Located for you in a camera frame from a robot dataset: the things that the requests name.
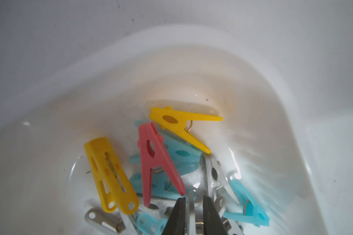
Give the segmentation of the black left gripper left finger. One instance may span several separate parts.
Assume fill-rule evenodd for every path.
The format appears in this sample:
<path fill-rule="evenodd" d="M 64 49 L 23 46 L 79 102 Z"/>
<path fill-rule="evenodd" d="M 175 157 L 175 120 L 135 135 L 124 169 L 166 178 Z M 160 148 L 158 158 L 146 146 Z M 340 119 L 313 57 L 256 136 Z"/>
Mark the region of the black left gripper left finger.
<path fill-rule="evenodd" d="M 184 235 L 186 224 L 186 198 L 179 198 L 172 210 L 162 235 Z"/>

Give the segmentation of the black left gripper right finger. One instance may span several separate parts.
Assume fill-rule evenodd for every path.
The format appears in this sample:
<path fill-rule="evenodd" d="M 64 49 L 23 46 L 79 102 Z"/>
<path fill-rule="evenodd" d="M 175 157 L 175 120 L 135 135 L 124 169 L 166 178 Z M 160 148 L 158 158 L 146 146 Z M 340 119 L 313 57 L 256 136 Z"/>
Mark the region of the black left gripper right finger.
<path fill-rule="evenodd" d="M 228 235 L 210 197 L 203 197 L 204 235 Z"/>

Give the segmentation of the teal clothespin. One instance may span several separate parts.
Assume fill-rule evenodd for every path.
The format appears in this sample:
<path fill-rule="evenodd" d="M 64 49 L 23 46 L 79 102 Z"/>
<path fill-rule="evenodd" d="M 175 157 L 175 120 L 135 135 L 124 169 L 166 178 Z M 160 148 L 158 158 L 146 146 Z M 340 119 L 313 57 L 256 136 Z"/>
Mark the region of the teal clothespin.
<path fill-rule="evenodd" d="M 137 217 L 136 225 L 144 235 L 161 235 L 166 227 L 168 219 L 157 220 L 147 213 L 142 213 Z"/>
<path fill-rule="evenodd" d="M 227 219 L 253 224 L 254 226 L 270 226 L 270 217 L 237 179 L 230 181 L 229 185 L 233 189 L 236 197 L 243 206 L 243 212 L 224 212 L 223 216 Z"/>
<path fill-rule="evenodd" d="M 137 120 L 135 121 L 134 125 L 136 127 L 139 127 L 140 124 L 143 124 L 143 123 L 145 122 Z M 161 128 L 157 128 L 157 131 L 160 135 L 163 136 L 164 146 L 167 149 L 167 152 L 174 164 L 181 164 L 181 163 L 187 163 L 187 162 L 199 162 L 201 160 L 202 151 L 197 147 L 181 139 L 180 137 L 177 137 L 173 134 L 169 134 L 168 132 L 165 132 Z M 148 151 L 147 149 L 146 153 L 147 154 L 151 153 L 154 156 L 156 150 L 154 149 L 154 146 L 152 145 L 152 143 L 147 144 L 146 147 L 150 148 L 150 151 Z M 133 164 L 140 164 L 141 152 L 139 154 L 132 155 L 129 158 L 129 161 Z"/>
<path fill-rule="evenodd" d="M 187 162 L 176 165 L 176 169 L 180 176 L 192 173 L 196 171 L 198 167 L 198 162 Z M 136 193 L 143 193 L 141 173 L 136 173 L 132 175 L 129 181 Z M 153 174 L 151 196 L 172 200 L 177 200 L 181 197 L 175 186 L 172 184 L 170 178 L 164 171 Z"/>

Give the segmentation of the yellow clothespin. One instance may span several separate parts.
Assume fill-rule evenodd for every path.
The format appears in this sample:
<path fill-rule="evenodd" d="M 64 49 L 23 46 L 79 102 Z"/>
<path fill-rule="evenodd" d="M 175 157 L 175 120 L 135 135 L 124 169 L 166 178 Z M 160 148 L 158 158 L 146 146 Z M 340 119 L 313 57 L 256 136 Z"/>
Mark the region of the yellow clothespin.
<path fill-rule="evenodd" d="M 102 208 L 107 213 L 119 209 L 126 215 L 138 210 L 139 199 L 109 140 L 97 138 L 84 144 Z"/>
<path fill-rule="evenodd" d="M 211 150 L 185 130 L 186 124 L 189 121 L 223 120 L 222 117 L 218 116 L 173 110 L 171 106 L 165 108 L 152 107 L 149 118 L 158 123 L 161 128 L 171 131 L 206 154 L 210 154 Z"/>

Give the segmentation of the red clothespin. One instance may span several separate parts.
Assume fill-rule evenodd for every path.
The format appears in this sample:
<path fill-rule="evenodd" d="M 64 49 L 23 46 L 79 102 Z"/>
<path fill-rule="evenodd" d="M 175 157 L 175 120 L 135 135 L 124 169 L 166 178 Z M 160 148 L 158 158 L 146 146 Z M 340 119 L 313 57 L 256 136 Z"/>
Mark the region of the red clothespin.
<path fill-rule="evenodd" d="M 181 196 L 186 195 L 186 187 L 179 175 L 165 145 L 153 122 L 138 127 L 138 148 L 140 150 L 143 202 L 147 207 L 151 202 L 152 170 L 162 167 Z"/>

